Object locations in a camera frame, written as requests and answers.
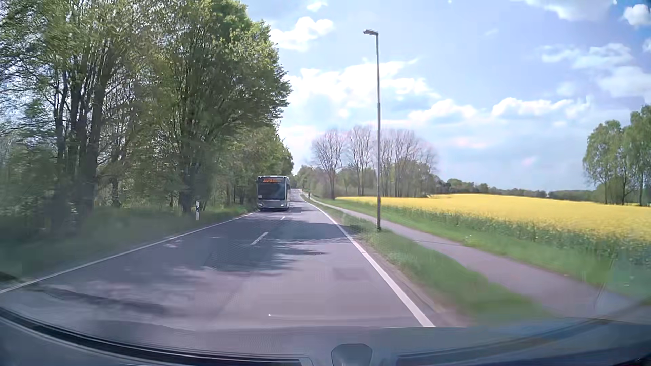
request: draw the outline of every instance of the paved path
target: paved path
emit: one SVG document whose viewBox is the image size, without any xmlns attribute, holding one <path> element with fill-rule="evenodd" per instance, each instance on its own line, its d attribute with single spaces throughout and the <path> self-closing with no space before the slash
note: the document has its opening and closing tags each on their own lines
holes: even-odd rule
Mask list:
<svg viewBox="0 0 651 366">
<path fill-rule="evenodd" d="M 376 220 L 374 216 L 316 202 L 358 218 L 373 222 Z M 382 220 L 382 227 L 410 238 L 424 247 L 445 254 L 467 269 L 481 273 L 489 281 L 499 283 L 512 292 L 528 296 L 561 316 L 610 317 L 609 315 L 614 312 L 625 311 L 627 308 L 636 307 L 637 304 L 631 298 L 599 290 L 565 275 L 535 268 L 472 247 L 465 247 L 457 242 L 390 221 Z M 637 307 L 634 310 L 625 311 L 623 315 L 617 315 L 616 318 L 651 324 L 651 309 Z"/>
<path fill-rule="evenodd" d="M 0 307 L 112 338 L 111 332 L 150 332 L 145 326 L 187 333 L 427 325 L 361 247 L 292 196 L 289 212 L 256 212 L 0 292 Z"/>
</svg>

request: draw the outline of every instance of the bus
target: bus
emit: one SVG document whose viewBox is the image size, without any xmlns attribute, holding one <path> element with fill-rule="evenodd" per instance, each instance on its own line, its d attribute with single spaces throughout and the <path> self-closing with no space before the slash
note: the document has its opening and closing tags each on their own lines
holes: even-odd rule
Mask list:
<svg viewBox="0 0 651 366">
<path fill-rule="evenodd" d="M 262 175 L 258 177 L 258 209 L 283 210 L 290 208 L 289 178 L 284 175 Z"/>
</svg>

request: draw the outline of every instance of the bus windshield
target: bus windshield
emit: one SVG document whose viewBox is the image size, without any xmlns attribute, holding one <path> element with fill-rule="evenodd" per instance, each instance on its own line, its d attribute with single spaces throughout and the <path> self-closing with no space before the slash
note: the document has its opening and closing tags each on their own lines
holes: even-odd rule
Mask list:
<svg viewBox="0 0 651 366">
<path fill-rule="evenodd" d="M 285 199 L 285 183 L 282 182 L 258 182 L 259 199 Z"/>
</svg>

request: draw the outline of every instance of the rapeseed field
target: rapeseed field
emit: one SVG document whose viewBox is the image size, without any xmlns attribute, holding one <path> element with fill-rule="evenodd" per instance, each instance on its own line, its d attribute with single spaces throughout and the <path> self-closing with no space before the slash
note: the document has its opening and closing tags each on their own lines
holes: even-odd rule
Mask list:
<svg viewBox="0 0 651 366">
<path fill-rule="evenodd" d="M 374 204 L 376 198 L 337 200 Z M 651 265 L 651 208 L 476 193 L 382 197 L 382 205 L 401 216 L 583 248 L 611 258 L 626 253 L 632 262 Z"/>
<path fill-rule="evenodd" d="M 339 197 L 374 203 L 375 197 Z M 558 230 L 582 231 L 597 236 L 618 236 L 651 241 L 651 208 L 605 205 L 554 199 L 457 193 L 430 198 L 383 197 L 387 206 L 501 219 Z"/>
</svg>

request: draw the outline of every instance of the treeline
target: treeline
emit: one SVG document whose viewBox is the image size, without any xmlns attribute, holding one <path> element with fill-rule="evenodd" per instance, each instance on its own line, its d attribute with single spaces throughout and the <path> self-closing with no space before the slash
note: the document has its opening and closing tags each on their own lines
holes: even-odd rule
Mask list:
<svg viewBox="0 0 651 366">
<path fill-rule="evenodd" d="M 383 196 L 426 197 L 430 194 L 486 193 L 594 201 L 606 204 L 651 203 L 651 106 L 631 113 L 630 125 L 616 120 L 600 124 L 588 137 L 583 168 L 595 190 L 509 190 L 436 175 L 433 147 L 410 130 L 383 130 L 381 187 Z M 376 130 L 355 126 L 330 130 L 312 142 L 311 166 L 304 165 L 296 187 L 326 197 L 376 195 L 378 165 Z"/>
<path fill-rule="evenodd" d="M 377 131 L 370 126 L 329 130 L 312 141 L 312 166 L 303 166 L 295 181 L 300 188 L 326 197 L 375 195 L 378 191 Z M 411 130 L 382 130 L 383 196 L 420 197 L 437 182 L 437 154 Z"/>
<path fill-rule="evenodd" d="M 243 204 L 290 174 L 269 31 L 235 0 L 0 1 L 0 240 L 101 205 Z"/>
<path fill-rule="evenodd" d="M 646 205 L 651 193 L 651 106 L 631 113 L 630 124 L 600 123 L 588 136 L 583 170 L 605 204 Z"/>
</svg>

